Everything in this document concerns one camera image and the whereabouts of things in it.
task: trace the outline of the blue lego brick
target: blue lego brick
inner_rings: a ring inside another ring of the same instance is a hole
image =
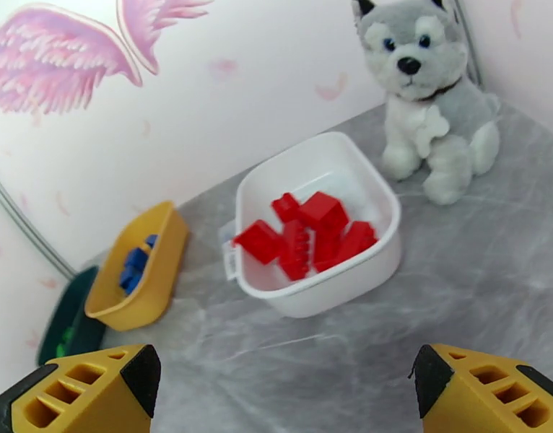
[[[142,279],[142,273],[137,273],[134,275],[134,277],[130,280],[128,286],[126,287],[126,294],[131,294],[138,287],[140,279]]]
[[[124,262],[125,267],[132,266],[137,271],[143,271],[146,267],[146,262],[148,261],[148,255],[140,248],[135,248],[131,250],[128,256],[126,256],[126,261]]]
[[[156,244],[157,238],[158,238],[158,235],[149,235],[149,237],[144,242],[148,244],[151,248],[154,248],[154,244]]]
[[[120,274],[120,282],[119,282],[120,287],[127,289],[128,286],[130,285],[130,282],[132,281],[132,279],[134,279],[134,277],[137,274],[138,274],[138,271],[134,267],[132,266],[124,267],[124,270],[122,270],[122,273]]]

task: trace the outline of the pink feather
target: pink feather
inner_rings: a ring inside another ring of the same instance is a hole
[[[118,24],[124,40],[142,66],[157,75],[160,71],[154,45],[162,30],[179,19],[196,19],[206,13],[200,6],[212,0],[116,0]]]
[[[65,113],[86,108],[105,76],[142,85],[114,31],[48,4],[29,4],[0,27],[0,109]]]

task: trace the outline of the red lego brick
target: red lego brick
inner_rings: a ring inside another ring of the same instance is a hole
[[[246,252],[264,265],[274,261],[282,250],[282,236],[261,219],[235,237],[233,243],[242,245]]]
[[[282,230],[284,247],[279,265],[291,281],[304,279],[309,272],[309,234],[298,220],[284,225]]]
[[[284,193],[281,198],[271,203],[272,209],[283,223],[297,219],[300,203],[291,193]]]
[[[300,208],[299,218],[317,233],[339,235],[349,223],[349,216],[337,198],[317,192]]]
[[[354,222],[341,242],[341,249],[336,257],[340,264],[347,259],[372,247],[377,242],[375,230],[367,222]]]
[[[320,273],[336,265],[336,256],[341,247],[341,235],[315,234],[313,267]]]

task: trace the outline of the dog's paw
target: dog's paw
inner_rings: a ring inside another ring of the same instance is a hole
[[[433,172],[423,182],[423,189],[428,199],[439,206],[449,206],[456,203],[468,187],[468,183],[462,183],[451,175],[442,172]]]
[[[421,166],[421,158],[412,148],[387,146],[383,153],[383,169],[393,180],[411,177]]]

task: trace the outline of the green plastic tray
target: green plastic tray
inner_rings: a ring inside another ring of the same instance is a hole
[[[100,349],[106,326],[84,313],[84,304],[97,274],[98,267],[90,267],[66,286],[40,345],[38,366],[55,358]],[[71,337],[67,338],[67,333],[71,333]]]

